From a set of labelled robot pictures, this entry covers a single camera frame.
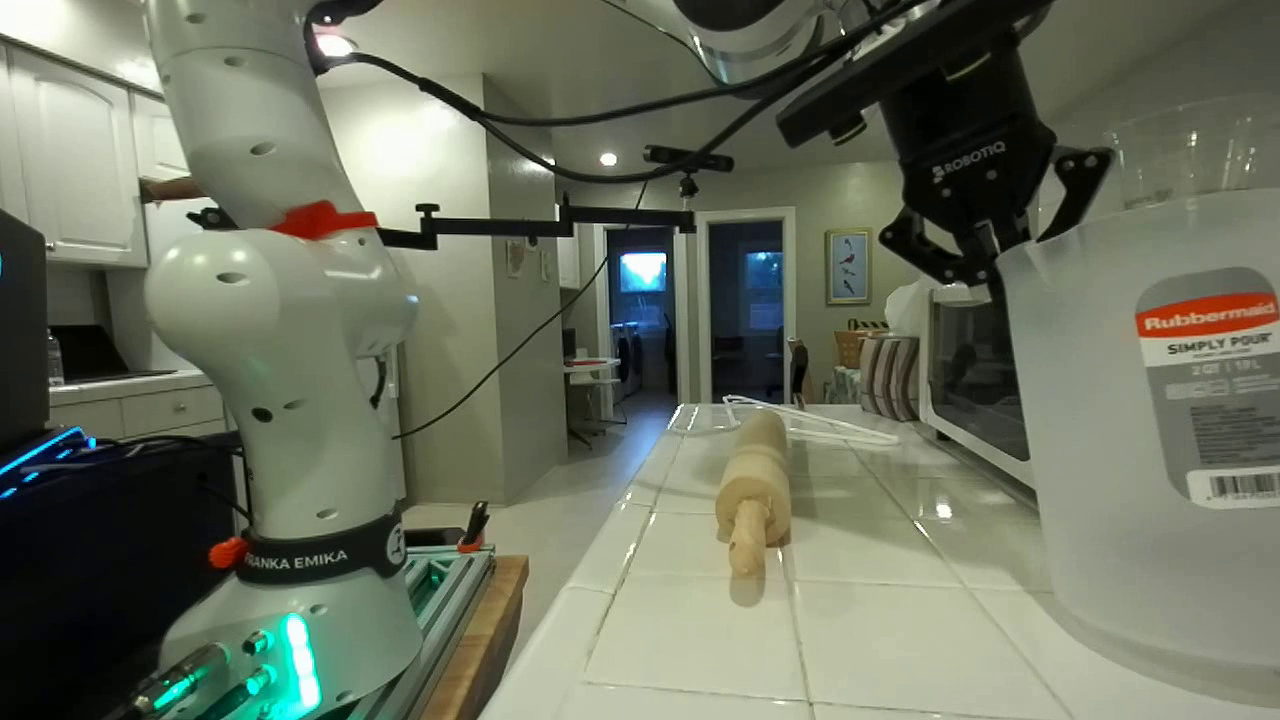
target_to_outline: floor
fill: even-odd
[[[682,406],[483,720],[1280,717],[1081,642],[1038,511],[963,451],[850,402],[789,425],[797,524],[761,588],[717,545],[733,420]]]
[[[653,444],[672,420],[672,396],[629,396],[617,411],[620,425],[572,438],[567,460],[537,480],[515,502],[493,506],[490,545],[495,550],[528,554],[523,617],[512,655],[528,642],[565,580],[629,490]],[[467,502],[420,502],[405,511],[410,527],[462,527]]]

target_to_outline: ceiling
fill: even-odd
[[[66,49],[82,63],[100,63],[143,52],[138,20],[142,0],[0,0],[0,31],[38,40],[24,20],[47,6],[73,6],[93,26]],[[1183,44],[1214,16],[1260,0],[1056,0],[1044,26],[1024,44],[1024,63],[1049,119],[1087,100],[1105,84],[1135,73],[1146,61]],[[699,63],[641,20],[606,0],[384,0],[371,16],[350,20],[350,34],[375,55],[410,63],[426,75],[490,75],[528,114],[596,113],[672,91],[709,89]],[[342,68],[326,84],[361,84],[367,68]],[[712,100],[682,113],[659,113],[624,123],[557,132],[565,169],[600,171],[606,147],[620,150],[620,171],[644,169],[644,143],[695,147],[719,132],[743,100]],[[831,163],[831,161],[893,161],[885,129],[831,147],[814,140],[785,147],[773,114],[761,114],[733,143],[739,169]]]

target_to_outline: wooden rolling pin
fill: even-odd
[[[761,577],[765,547],[792,539],[789,425],[778,411],[761,406],[739,428],[719,476],[717,524],[733,577]]]

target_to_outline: doorway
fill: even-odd
[[[699,223],[706,389],[712,398],[779,402],[797,327],[792,210],[725,210]]]
[[[617,402],[678,402],[678,254],[667,229],[607,229]]]

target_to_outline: white container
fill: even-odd
[[[999,254],[1067,627],[1280,702],[1280,103],[1120,129],[1124,208]]]

